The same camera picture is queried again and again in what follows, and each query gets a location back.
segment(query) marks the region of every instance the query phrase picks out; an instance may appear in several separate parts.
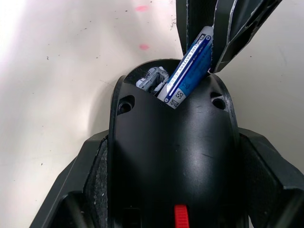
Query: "white surface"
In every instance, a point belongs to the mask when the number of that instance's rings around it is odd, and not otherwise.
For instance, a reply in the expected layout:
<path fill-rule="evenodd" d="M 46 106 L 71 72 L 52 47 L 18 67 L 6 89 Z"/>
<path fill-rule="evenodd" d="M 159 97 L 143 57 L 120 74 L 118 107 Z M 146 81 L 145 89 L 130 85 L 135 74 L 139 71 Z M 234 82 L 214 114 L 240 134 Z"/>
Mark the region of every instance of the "white surface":
<path fill-rule="evenodd" d="M 283 1 L 219 74 L 239 125 L 302 172 L 303 9 Z M 28 227 L 84 140 L 108 128 L 119 76 L 181 57 L 174 19 L 172 0 L 0 1 L 0 227 Z"/>
<path fill-rule="evenodd" d="M 0 1 L 1 228 L 28 227 L 83 142 L 108 129 L 121 75 L 182 57 L 174 2 L 150 1 Z"/>

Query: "red switch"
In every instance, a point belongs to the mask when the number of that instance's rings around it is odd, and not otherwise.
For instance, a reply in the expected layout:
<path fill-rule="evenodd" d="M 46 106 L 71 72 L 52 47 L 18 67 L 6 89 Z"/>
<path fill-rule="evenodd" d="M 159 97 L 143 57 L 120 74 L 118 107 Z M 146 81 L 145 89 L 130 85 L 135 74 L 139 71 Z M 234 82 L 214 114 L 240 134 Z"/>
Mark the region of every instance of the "red switch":
<path fill-rule="evenodd" d="M 186 205 L 175 205 L 175 228 L 189 228 L 189 218 Z"/>

